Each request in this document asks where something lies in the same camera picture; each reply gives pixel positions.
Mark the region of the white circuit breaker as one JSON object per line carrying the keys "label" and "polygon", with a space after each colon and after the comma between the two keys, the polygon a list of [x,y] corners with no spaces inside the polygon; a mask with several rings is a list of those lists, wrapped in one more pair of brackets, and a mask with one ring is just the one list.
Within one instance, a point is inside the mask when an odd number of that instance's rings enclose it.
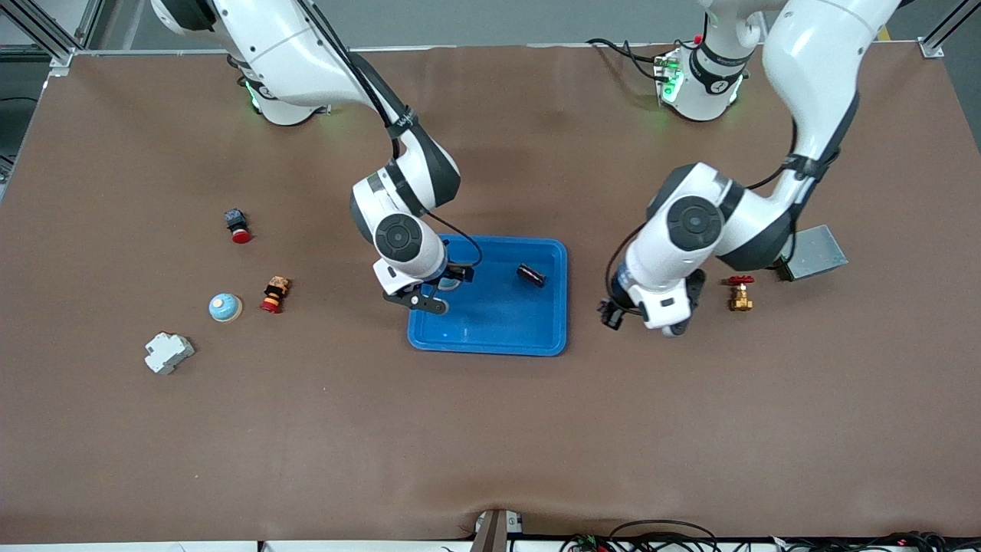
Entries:
{"label": "white circuit breaker", "polygon": [[145,345],[144,363],[156,374],[169,375],[195,353],[189,339],[178,334],[161,332]]}

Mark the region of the red yellow push button switch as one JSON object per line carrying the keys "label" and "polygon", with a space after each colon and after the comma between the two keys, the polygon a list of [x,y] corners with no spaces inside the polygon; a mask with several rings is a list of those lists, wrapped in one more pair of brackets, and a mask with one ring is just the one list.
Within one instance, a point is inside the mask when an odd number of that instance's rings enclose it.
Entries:
{"label": "red yellow push button switch", "polygon": [[290,279],[273,276],[264,290],[260,310],[270,314],[280,314],[283,311],[284,298],[290,293]]}

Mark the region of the silver metal power supply box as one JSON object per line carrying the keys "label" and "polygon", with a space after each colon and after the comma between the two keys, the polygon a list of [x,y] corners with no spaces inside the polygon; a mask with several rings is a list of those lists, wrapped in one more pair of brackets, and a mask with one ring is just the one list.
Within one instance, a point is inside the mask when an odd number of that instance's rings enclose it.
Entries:
{"label": "silver metal power supply box", "polygon": [[789,238],[776,263],[783,281],[798,281],[848,264],[847,256],[827,225],[797,231]]}

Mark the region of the aluminium frame profile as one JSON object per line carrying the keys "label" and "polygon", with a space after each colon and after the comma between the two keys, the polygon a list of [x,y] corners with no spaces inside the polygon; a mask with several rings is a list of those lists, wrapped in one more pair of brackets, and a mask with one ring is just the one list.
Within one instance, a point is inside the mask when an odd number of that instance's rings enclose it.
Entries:
{"label": "aluminium frame profile", "polygon": [[943,43],[960,27],[981,10],[981,0],[960,0],[926,36],[918,36],[917,43],[926,59],[943,58]]}
{"label": "aluminium frame profile", "polygon": [[0,0],[0,61],[61,69],[90,48],[107,0]]}

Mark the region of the blue plastic tray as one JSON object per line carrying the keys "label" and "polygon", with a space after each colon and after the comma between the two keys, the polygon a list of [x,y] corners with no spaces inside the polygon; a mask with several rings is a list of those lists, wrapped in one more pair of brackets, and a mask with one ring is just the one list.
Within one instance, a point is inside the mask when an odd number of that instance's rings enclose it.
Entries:
{"label": "blue plastic tray", "polygon": [[[410,311],[408,342],[418,350],[554,357],[568,336],[567,249],[553,238],[443,234],[452,261],[483,259],[474,280],[435,296],[449,304],[445,315]],[[525,263],[546,275],[536,287],[516,274]]]}

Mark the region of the brown paper table cover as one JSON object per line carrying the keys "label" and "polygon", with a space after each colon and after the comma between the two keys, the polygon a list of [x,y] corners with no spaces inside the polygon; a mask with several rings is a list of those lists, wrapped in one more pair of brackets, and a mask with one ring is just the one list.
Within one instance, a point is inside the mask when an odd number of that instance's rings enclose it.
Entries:
{"label": "brown paper table cover", "polygon": [[[277,128],[222,56],[80,57],[0,203],[0,543],[429,541],[494,508],[558,534],[981,535],[981,154],[943,63],[865,57],[800,220],[849,263],[763,272],[731,312],[712,261],[670,339],[602,326],[604,265],[673,168],[755,182],[779,163],[789,116],[760,67],[697,125],[589,47],[369,59],[457,160],[442,217],[566,245],[564,352],[407,342],[348,214],[389,156],[370,110]],[[280,314],[260,310],[273,276]],[[209,315],[220,293],[232,322]],[[195,350],[169,375],[144,363],[161,332]]]}

